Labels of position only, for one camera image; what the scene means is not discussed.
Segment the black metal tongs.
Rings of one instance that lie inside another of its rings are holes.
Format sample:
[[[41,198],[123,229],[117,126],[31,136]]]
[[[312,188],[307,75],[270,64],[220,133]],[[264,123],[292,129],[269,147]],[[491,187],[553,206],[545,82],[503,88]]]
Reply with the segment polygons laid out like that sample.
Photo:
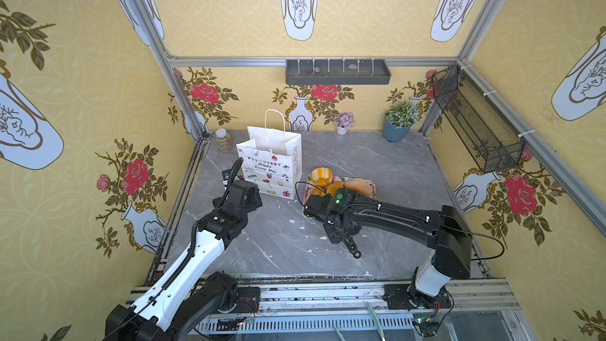
[[[358,249],[358,246],[352,237],[344,238],[342,242],[355,259],[361,258],[362,253]]]

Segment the striped twisted bread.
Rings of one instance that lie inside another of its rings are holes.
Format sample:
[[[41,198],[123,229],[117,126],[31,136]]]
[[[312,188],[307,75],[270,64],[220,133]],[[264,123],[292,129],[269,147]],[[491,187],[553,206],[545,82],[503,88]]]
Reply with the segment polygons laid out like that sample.
[[[342,188],[343,188],[342,182],[333,182],[333,183],[330,183],[329,185],[327,185],[325,190],[326,190],[327,194],[330,194],[332,197],[335,197],[336,191],[338,189],[342,189]]]

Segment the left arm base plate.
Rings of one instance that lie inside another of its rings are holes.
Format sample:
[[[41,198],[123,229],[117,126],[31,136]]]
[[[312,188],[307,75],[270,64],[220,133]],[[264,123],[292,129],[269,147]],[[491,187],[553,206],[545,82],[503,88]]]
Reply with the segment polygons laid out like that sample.
[[[248,316],[260,309],[260,287],[237,287],[220,298],[223,300],[213,314]]]

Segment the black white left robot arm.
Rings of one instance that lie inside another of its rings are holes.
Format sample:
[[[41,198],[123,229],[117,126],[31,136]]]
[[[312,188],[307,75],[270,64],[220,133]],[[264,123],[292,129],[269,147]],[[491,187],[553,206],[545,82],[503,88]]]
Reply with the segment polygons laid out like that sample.
[[[107,340],[180,340],[210,314],[230,313],[238,301],[236,279],[222,272],[195,286],[207,268],[241,234],[248,215],[262,205],[256,184],[230,183],[214,209],[197,221],[175,263],[130,307],[118,305],[105,324]]]

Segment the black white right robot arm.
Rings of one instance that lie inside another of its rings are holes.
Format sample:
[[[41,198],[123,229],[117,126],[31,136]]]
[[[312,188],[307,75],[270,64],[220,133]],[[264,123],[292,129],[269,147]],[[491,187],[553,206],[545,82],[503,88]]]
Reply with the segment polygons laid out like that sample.
[[[473,235],[459,212],[448,205],[440,211],[390,204],[351,189],[337,189],[323,196],[310,195],[304,215],[322,223],[329,241],[342,243],[354,258],[361,251],[354,241],[363,227],[385,230],[433,249],[434,253],[416,270],[414,289],[436,297],[453,279],[469,279]]]

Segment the white printed paper bag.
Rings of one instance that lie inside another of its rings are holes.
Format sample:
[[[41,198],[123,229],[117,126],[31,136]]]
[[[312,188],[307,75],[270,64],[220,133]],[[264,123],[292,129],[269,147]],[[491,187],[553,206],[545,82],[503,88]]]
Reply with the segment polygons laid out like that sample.
[[[248,127],[249,139],[236,144],[243,160],[241,168],[245,180],[256,184],[262,194],[293,200],[295,183],[302,174],[302,137],[287,131],[286,119],[279,111],[266,112],[279,114],[282,127]]]

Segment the seeded brown bun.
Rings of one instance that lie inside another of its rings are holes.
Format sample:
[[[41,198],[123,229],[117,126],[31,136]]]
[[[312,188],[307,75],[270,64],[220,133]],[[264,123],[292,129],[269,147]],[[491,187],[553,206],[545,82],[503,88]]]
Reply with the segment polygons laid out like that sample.
[[[373,181],[364,178],[348,178],[343,181],[346,189],[356,191],[366,197],[375,199],[377,197],[376,185]]]

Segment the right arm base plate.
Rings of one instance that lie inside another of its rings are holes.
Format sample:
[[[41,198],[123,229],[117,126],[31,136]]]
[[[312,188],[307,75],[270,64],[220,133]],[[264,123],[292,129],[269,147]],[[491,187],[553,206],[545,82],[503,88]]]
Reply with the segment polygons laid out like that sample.
[[[386,284],[383,286],[383,300],[388,309],[451,309],[452,301],[446,287],[442,287],[437,296],[421,293],[413,284]]]

